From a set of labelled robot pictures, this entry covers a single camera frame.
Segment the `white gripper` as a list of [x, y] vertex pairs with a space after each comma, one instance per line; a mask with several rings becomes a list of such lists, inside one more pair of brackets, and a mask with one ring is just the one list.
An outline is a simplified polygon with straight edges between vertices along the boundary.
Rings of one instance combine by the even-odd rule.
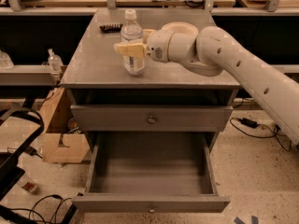
[[113, 49], [122, 56], [129, 56], [138, 59], [144, 59], [149, 56], [155, 62], [168, 63], [168, 47], [173, 36], [173, 31], [143, 29], [143, 43], [117, 43]]

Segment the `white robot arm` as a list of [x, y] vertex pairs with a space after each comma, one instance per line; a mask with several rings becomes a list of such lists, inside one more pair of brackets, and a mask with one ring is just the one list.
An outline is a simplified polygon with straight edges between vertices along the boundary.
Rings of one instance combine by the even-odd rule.
[[143, 39], [120, 42], [123, 56], [179, 63], [207, 77], [228, 72], [271, 117], [289, 139], [299, 143], [299, 83], [256, 57], [217, 26], [145, 31]]

